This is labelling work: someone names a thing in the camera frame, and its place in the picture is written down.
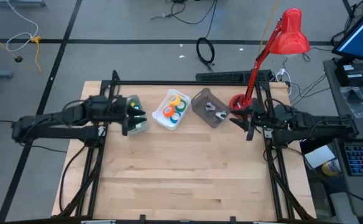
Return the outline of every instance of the clear plastic container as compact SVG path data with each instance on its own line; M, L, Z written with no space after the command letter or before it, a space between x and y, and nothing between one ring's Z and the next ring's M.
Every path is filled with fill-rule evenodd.
M175 123L172 123L170 121L169 118L165 117L165 115L163 115L162 111L170 106L169 105L169 99L172 96L179 96L181 100L183 100L184 102L186 102L186 108L183 112L181 112L180 118L179 120ZM161 105L157 108L156 111L154 111L152 113L152 118L154 120L156 120L156 122L158 122L158 124L164 126L165 128L169 129L169 130L175 130L177 128L177 126L180 124L180 122L182 121L184 115L186 115L187 111L188 111L188 107L191 104L191 98L184 95L183 93L180 93L177 90L168 90L167 96L165 97L165 99L163 99Z

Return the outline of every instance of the wooden table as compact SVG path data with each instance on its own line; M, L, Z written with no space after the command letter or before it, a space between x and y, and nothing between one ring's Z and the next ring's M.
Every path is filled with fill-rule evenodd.
M97 95L101 82L86 82L82 99ZM289 104L286 85L271 83L272 96ZM122 136L118 124L109 126L99 180L94 217L97 219L275 221L270 174L262 154L263 135L246 133L230 121L209 127L189 107L176 130L170 131L151 117L168 89L190 98L207 86L124 85L121 94L137 94L147 112L150 128L146 133ZM244 86L209 86L212 93L228 103L245 92ZM71 140L65 164L81 148ZM290 147L300 150L299 143ZM64 206L81 184L85 150L71 164L64 185ZM306 211L315 217L303 158L283 152L291 191ZM279 189L280 200L285 198ZM86 193L84 213L87 211ZM53 214L58 214L58 196Z

